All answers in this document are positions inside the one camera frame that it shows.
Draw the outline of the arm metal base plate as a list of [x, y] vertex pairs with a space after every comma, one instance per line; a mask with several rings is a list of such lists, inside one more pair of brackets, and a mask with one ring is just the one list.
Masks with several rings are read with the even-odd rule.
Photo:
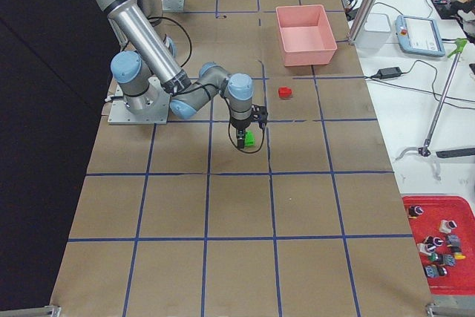
[[149, 79], [148, 91], [141, 97], [123, 95], [119, 85], [111, 97], [108, 123], [111, 125], [165, 125], [168, 120], [170, 96], [156, 77]]
[[161, 0], [164, 13], [183, 13], [185, 0]]

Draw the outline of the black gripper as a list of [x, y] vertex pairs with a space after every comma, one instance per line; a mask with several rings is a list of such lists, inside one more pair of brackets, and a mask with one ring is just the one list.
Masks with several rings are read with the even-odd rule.
[[246, 146], [246, 138], [247, 138], [247, 128], [250, 126], [252, 122], [252, 118], [248, 117], [244, 120], [238, 120], [234, 117], [230, 118], [231, 125], [236, 129], [236, 139], [237, 139], [237, 147], [243, 148]]

